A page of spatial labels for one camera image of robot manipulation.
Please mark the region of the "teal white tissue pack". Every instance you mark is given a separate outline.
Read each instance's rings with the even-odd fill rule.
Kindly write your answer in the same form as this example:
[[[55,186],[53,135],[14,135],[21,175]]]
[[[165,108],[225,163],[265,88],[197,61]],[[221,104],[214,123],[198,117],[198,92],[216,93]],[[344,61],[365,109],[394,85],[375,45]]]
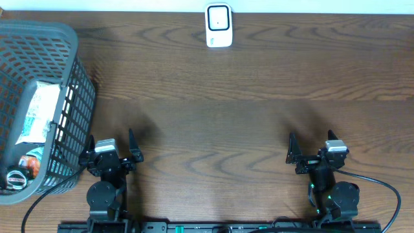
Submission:
[[[41,162],[44,153],[44,147],[36,147],[33,150],[27,152],[27,156],[35,157],[39,162]]]

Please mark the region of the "large white snack bag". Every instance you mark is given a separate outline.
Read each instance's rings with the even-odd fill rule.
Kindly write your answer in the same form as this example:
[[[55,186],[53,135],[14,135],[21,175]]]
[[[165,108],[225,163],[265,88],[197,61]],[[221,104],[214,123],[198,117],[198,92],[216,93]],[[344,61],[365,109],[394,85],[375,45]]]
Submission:
[[[60,95],[58,83],[36,82],[16,144],[44,144]]]

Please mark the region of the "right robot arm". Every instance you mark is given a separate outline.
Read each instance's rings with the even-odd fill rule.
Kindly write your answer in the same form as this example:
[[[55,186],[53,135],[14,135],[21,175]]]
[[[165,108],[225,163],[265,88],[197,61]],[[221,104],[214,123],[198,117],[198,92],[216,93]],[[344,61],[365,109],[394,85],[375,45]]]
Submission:
[[[334,172],[345,165],[349,150],[332,130],[328,130],[325,146],[315,155],[304,155],[295,134],[289,135],[286,163],[295,164],[298,175],[310,177],[308,200],[316,208],[312,226],[321,228],[337,222],[350,222],[358,215],[359,187],[354,183],[337,182]]]

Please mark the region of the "orange small snack pack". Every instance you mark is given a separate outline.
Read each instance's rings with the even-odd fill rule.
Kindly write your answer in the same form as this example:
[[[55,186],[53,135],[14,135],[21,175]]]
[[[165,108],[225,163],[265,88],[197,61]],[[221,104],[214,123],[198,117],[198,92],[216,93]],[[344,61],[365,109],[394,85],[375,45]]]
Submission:
[[[41,162],[36,157],[24,155],[19,160],[19,166],[30,170],[32,178],[36,178],[39,173]]]

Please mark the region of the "grey plastic shopping basket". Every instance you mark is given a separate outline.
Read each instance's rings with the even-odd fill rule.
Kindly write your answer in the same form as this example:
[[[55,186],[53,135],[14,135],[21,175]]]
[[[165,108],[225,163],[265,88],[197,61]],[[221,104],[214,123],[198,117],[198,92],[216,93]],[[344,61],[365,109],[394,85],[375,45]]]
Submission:
[[[19,143],[25,115],[39,83],[58,89],[52,119],[40,143]],[[78,57],[78,37],[70,26],[1,20],[1,204],[42,194],[76,173],[89,137],[96,89]],[[39,174],[22,190],[7,190],[9,169],[21,156],[43,148]]]

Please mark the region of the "round black red tin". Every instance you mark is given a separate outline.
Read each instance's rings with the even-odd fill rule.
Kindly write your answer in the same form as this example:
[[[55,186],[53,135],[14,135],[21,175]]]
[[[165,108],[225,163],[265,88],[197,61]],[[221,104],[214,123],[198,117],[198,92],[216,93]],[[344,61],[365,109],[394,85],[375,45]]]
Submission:
[[[22,190],[28,184],[27,170],[12,168],[6,174],[6,188],[8,190]]]

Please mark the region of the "white barcode scanner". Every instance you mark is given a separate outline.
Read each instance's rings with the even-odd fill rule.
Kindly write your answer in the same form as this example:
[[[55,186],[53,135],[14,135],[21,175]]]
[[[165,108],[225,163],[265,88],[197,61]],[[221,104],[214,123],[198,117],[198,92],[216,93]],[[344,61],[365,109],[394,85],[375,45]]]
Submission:
[[[206,45],[229,47],[233,42],[232,9],[226,3],[212,3],[205,8]]]

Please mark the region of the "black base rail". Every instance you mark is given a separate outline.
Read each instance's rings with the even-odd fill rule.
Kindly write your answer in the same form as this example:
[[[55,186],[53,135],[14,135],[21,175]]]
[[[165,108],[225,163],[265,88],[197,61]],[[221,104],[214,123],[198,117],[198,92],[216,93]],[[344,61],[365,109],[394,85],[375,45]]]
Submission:
[[[134,232],[134,233],[291,233],[291,232],[381,232],[377,223],[333,223],[320,228],[287,220],[275,223],[166,223],[142,222],[123,230],[110,224],[61,223],[57,233]]]

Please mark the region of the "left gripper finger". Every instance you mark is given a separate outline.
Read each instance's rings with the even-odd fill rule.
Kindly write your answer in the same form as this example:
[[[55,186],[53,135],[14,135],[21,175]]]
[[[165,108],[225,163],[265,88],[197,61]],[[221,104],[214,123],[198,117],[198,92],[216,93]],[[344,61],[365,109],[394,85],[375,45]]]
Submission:
[[[135,136],[131,128],[129,128],[129,151],[131,152],[135,162],[144,161],[143,153],[135,140]]]
[[[94,149],[95,149],[95,142],[94,142],[94,137],[92,135],[89,136],[89,139],[86,142],[86,145],[84,147],[84,149],[82,150],[82,152],[80,153],[79,159],[78,159],[78,164],[80,166],[86,166],[87,163],[89,162],[89,158],[91,156],[92,153],[94,153]]]

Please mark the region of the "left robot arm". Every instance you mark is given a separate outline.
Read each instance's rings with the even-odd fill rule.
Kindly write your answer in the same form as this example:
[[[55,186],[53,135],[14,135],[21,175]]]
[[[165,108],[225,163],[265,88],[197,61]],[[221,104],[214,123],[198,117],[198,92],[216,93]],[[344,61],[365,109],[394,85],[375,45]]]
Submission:
[[[120,158],[115,139],[94,141],[90,137],[79,156],[79,165],[99,177],[87,192],[90,206],[87,232],[140,232],[140,224],[127,211],[127,175],[144,156],[129,130],[130,157]]]

